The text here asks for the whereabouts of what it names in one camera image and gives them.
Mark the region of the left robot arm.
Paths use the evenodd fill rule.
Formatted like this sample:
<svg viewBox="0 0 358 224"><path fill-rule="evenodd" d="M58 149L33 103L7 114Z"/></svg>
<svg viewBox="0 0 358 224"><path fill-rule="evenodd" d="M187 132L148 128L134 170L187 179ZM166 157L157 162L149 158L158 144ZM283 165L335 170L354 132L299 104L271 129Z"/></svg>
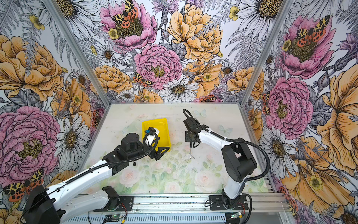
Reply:
<svg viewBox="0 0 358 224"><path fill-rule="evenodd" d="M160 142L160 137L154 130L148 130L143 139L136 133L127 134L120 145L90 168L50 187L35 187L27 200L21 222L47 224L51 221L60 224L92 210L116 211L125 208L120 196L111 186L88 197L81 197L80 193L116 175L131 162L136 163L146 156L159 160L170 150L169 146L160 146Z"/></svg>

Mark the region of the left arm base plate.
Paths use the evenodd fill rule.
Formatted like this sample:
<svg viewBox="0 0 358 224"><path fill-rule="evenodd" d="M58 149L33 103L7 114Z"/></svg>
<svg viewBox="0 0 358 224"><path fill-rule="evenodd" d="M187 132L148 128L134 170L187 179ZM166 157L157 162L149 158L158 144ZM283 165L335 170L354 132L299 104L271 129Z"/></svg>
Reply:
<svg viewBox="0 0 358 224"><path fill-rule="evenodd" d="M119 196L118 198L111 198L104 208L96 209L95 212L105 211L132 211L134 204L134 196Z"/></svg>

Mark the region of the aluminium corner post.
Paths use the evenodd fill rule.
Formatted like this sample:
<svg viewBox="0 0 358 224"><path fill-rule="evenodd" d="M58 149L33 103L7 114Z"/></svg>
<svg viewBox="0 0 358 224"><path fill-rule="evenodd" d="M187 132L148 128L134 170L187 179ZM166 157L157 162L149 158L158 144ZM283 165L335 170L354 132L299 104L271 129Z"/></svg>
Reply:
<svg viewBox="0 0 358 224"><path fill-rule="evenodd" d="M74 51L77 59L79 60L83 70L86 72L86 75L89 77L93 87L97 91L99 98L103 102L105 109L110 108L111 102L107 97L105 91L100 85L98 78L96 77L93 69L91 68L88 59L86 58L83 50L81 49L80 44L78 43L76 36L73 34L72 29L69 23L65 20L62 12L60 11L59 6L56 1L44 1L44 4L51 14L52 18L55 21L55 24L58 25L60 31L64 34L64 37L67 38L67 42L69 46Z"/></svg>
<svg viewBox="0 0 358 224"><path fill-rule="evenodd" d="M248 102L249 97L251 96L251 92L253 91L253 88L255 86L256 81L259 79L260 73L262 71L262 68L264 66L264 63L266 61L266 58L268 57L271 47L273 46L281 28L284 26L285 20L289 15L289 11L293 5L294 1L287 0L283 1L281 4L281 8L278 12L277 18L275 22L273 23L273 27L271 31L268 33L267 40L265 42L265 45L261 51L261 54L258 58L258 61L254 67L252 77L250 81L248 82L248 86L243 94L243 97L240 101L240 106L244 107L245 104Z"/></svg>

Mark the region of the right green circuit board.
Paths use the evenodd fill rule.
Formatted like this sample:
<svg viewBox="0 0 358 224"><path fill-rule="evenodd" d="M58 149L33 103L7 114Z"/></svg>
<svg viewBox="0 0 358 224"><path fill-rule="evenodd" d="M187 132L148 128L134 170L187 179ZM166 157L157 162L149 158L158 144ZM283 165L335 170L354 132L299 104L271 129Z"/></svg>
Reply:
<svg viewBox="0 0 358 224"><path fill-rule="evenodd" d="M242 218L242 213L239 211L233 215L230 216L231 219L241 219Z"/></svg>

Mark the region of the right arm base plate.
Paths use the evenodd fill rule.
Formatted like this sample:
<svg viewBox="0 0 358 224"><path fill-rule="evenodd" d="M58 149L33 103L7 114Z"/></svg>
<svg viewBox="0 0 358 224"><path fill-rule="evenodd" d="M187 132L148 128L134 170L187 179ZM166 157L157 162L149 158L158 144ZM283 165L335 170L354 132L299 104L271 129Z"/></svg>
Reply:
<svg viewBox="0 0 358 224"><path fill-rule="evenodd" d="M212 211L243 211L249 209L249 204L245 196L229 199L223 195L209 195L209 207Z"/></svg>

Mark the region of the left green circuit board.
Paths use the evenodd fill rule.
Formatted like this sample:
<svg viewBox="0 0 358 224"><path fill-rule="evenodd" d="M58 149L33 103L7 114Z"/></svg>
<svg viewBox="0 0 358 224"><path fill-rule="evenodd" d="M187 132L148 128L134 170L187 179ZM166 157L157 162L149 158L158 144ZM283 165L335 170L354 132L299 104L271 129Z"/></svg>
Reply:
<svg viewBox="0 0 358 224"><path fill-rule="evenodd" d="M107 222L122 222L126 218L126 215L113 215L112 217L106 218L103 223Z"/></svg>

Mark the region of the right aluminium corner post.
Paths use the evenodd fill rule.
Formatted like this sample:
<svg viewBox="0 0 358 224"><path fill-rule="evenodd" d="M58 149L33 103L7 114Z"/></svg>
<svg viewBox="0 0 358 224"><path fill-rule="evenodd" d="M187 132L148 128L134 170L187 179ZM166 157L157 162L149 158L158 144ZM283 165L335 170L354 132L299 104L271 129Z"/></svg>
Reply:
<svg viewBox="0 0 358 224"><path fill-rule="evenodd" d="M256 81L259 79L260 73L262 71L262 68L264 66L264 63L266 61L266 58L268 57L271 47L273 46L281 28L284 26L285 20L289 15L289 11L293 5L294 1L287 0L283 1L281 4L281 8L278 12L277 18L275 22L273 23L273 27L271 31L268 33L267 40L265 42L265 45L261 51L261 54L258 58L258 61L254 67L252 77L250 81L248 82L248 86L243 94L243 97L240 101L240 106L244 107L245 104L248 102L249 97L251 96L251 92L253 91L253 88L255 86Z"/></svg>

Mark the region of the green circuit board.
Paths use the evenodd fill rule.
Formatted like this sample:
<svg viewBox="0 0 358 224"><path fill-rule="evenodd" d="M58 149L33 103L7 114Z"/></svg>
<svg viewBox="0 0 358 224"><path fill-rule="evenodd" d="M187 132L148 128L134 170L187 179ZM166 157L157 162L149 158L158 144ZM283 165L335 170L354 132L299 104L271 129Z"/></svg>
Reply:
<svg viewBox="0 0 358 224"><path fill-rule="evenodd" d="M103 223L107 222L122 222L126 218L126 215L113 215L112 217L106 218Z"/></svg>
<svg viewBox="0 0 358 224"><path fill-rule="evenodd" d="M230 216L231 219L241 219L242 218L242 213L239 211L233 215Z"/></svg>

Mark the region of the aluminium front rail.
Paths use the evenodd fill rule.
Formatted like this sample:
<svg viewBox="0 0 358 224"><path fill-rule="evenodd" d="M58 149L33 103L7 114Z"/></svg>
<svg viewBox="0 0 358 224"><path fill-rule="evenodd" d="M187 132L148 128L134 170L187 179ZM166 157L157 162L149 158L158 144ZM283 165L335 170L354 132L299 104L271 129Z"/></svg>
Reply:
<svg viewBox="0 0 358 224"><path fill-rule="evenodd" d="M102 203L94 195L86 195L85 202L76 198L64 208L72 217L91 211L128 214L289 211L289 205L281 193L250 193L248 196L241 196L233 208L224 206L220 194L137 194L120 195L119 198L119 204L112 209L102 208Z"/></svg>

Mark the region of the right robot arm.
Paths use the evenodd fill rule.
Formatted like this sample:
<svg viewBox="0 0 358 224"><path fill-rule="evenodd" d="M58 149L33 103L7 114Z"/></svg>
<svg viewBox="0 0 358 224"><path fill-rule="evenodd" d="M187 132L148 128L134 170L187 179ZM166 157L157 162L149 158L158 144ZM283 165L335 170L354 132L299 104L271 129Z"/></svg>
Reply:
<svg viewBox="0 0 358 224"><path fill-rule="evenodd" d="M185 141L190 147L201 143L215 148L222 153L228 181L222 190L222 202L227 209L233 209L239 201L246 186L247 178L257 168L256 160L244 139L229 140L207 126L202 126L196 119L187 118L183 121L187 130Z"/></svg>

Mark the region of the left aluminium corner post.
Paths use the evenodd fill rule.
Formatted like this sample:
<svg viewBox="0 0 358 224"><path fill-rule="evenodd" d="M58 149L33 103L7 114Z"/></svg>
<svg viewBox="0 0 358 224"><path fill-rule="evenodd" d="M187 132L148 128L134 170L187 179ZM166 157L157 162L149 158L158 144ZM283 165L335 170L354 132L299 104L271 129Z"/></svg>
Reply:
<svg viewBox="0 0 358 224"><path fill-rule="evenodd" d="M44 4L51 14L52 18L55 21L55 24L58 25L60 31L64 34L64 37L67 38L67 42L69 46L74 51L77 59L79 60L83 70L86 72L86 75L89 77L93 87L97 91L99 98L103 102L105 109L110 108L111 102L107 97L105 91L100 85L98 78L96 77L93 69L91 68L88 59L86 58L83 50L81 49L80 44L78 43L76 36L73 34L72 29L69 23L65 20L62 12L60 11L59 6L56 1L44 1Z"/></svg>

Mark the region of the yellow plastic bin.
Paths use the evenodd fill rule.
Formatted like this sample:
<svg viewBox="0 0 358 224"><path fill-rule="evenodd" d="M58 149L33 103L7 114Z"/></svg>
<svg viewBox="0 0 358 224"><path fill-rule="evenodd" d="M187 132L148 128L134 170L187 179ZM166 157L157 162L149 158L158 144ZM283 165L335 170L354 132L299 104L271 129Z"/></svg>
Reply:
<svg viewBox="0 0 358 224"><path fill-rule="evenodd" d="M156 151L158 151L159 148L162 149L164 147L172 147L167 119L152 119L142 122L143 137L145 136L146 130L150 127L156 129L156 132L158 132L157 135L159 137L159 142L155 149Z"/></svg>

